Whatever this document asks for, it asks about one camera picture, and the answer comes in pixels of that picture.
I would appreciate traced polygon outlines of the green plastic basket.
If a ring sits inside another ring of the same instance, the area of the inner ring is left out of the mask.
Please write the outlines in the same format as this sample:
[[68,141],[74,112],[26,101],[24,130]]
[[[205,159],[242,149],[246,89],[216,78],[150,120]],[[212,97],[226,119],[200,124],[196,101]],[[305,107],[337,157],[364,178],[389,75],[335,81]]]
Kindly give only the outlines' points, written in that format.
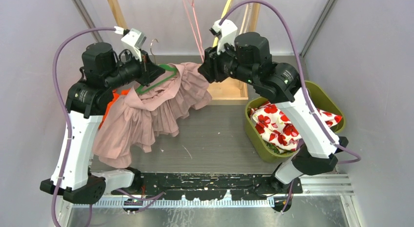
[[[311,81],[305,81],[306,88],[308,89],[309,96],[313,101],[316,108],[328,111],[330,113],[344,116],[338,106],[331,100],[331,98],[325,93],[325,91],[317,84]],[[282,159],[287,159],[295,154],[295,152],[283,152],[276,153],[273,149],[268,148],[265,141],[261,138],[259,132],[256,130],[255,124],[250,119],[251,110],[258,108],[267,102],[267,99],[263,97],[255,98],[249,101],[245,107],[245,123],[244,131],[249,140],[256,149],[260,158],[267,163],[275,163]]]

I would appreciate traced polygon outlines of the green hanger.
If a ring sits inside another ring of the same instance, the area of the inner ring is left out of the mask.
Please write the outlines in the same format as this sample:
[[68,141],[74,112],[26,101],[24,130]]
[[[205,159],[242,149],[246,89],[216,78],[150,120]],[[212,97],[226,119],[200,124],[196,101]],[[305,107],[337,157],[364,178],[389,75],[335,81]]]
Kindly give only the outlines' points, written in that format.
[[[156,56],[153,53],[153,44],[154,43],[159,43],[159,41],[158,41],[157,38],[153,39],[150,42],[149,52],[150,52],[151,57],[153,58],[153,60],[151,60],[151,59],[150,60],[157,65],[157,63],[156,63]],[[134,86],[134,88],[135,88],[135,92],[138,95],[142,95],[142,94],[147,93],[148,91],[150,91],[150,90],[152,90],[152,89],[154,89],[154,88],[156,88],[156,87],[158,87],[158,86],[166,83],[167,81],[175,78],[177,76],[177,74],[178,74],[178,69],[175,68],[175,67],[172,67],[172,66],[167,65],[167,64],[160,64],[158,66],[160,66],[161,68],[163,68],[165,70],[165,73],[162,74],[161,76],[159,76],[149,86],[143,86],[143,85],[140,85],[139,83],[137,83],[137,85]]]

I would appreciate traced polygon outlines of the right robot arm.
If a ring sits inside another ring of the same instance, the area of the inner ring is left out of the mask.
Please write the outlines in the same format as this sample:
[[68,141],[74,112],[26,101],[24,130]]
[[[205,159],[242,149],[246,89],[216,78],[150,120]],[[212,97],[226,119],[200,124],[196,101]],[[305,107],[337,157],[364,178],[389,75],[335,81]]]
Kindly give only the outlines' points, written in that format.
[[298,71],[288,63],[274,62],[269,41],[259,33],[216,32],[215,36],[218,44],[205,50],[200,74],[210,83],[233,78],[250,84],[287,116],[304,141],[295,156],[275,169],[270,178],[272,189],[283,193],[301,175],[332,171],[338,163],[336,153],[348,140],[322,122]]

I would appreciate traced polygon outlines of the pink dress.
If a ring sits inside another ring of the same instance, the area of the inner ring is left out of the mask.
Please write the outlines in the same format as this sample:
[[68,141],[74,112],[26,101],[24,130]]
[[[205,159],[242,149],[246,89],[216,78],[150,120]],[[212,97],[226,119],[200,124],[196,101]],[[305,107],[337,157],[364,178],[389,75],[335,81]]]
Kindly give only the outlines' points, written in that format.
[[177,136],[177,120],[188,117],[191,108],[201,109],[212,100],[209,83],[198,72],[199,64],[169,65],[178,69],[175,78],[142,95],[132,87],[112,105],[92,146],[102,163],[114,168],[130,166],[133,145],[151,152],[157,136]]

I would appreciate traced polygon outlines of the pink hanger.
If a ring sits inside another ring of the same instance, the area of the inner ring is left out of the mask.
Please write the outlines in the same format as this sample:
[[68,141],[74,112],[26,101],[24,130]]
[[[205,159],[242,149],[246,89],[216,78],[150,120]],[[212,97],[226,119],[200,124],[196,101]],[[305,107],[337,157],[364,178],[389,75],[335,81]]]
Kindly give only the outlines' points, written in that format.
[[201,38],[198,18],[195,10],[195,0],[182,0],[182,2],[195,39],[195,43],[197,45],[201,61],[203,62],[205,60],[205,55],[203,50],[203,42]]

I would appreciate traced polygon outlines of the red floral garment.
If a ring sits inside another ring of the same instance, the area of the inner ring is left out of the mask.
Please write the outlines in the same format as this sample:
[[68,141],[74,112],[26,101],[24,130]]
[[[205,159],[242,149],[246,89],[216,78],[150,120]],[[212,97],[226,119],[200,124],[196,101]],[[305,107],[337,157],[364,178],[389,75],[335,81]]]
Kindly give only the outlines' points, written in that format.
[[257,108],[251,107],[248,116],[266,146],[274,153],[283,154],[298,149],[302,137],[275,104],[267,101]]

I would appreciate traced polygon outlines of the yellow hanger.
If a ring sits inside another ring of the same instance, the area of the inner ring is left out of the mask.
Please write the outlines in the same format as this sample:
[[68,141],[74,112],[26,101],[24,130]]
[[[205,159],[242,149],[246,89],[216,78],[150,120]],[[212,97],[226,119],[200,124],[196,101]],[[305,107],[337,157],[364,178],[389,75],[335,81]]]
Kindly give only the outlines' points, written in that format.
[[[225,6],[224,6],[224,8],[223,8],[223,11],[222,11],[222,14],[221,14],[221,18],[223,18],[223,17],[226,15],[226,13],[230,10],[230,8],[231,8],[231,6],[232,6],[233,1],[234,1],[234,0],[227,0],[227,1],[226,1],[226,4],[225,4]],[[214,38],[214,42],[213,42],[212,47],[217,46],[217,44],[218,44],[218,38],[217,38],[217,37],[215,37],[215,38]]]

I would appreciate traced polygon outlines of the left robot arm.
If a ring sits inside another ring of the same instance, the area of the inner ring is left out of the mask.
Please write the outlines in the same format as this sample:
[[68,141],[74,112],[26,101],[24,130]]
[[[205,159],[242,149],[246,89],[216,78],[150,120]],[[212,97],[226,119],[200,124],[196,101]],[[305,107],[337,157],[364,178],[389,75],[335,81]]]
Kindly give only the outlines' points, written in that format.
[[130,49],[117,54],[106,42],[89,45],[82,61],[82,77],[70,87],[65,101],[71,122],[65,131],[66,140],[53,175],[41,182],[40,190],[73,204],[92,205],[113,191],[141,191],[143,179],[135,168],[92,173],[92,146],[113,91],[131,82],[149,85],[165,70],[145,51],[140,58]]

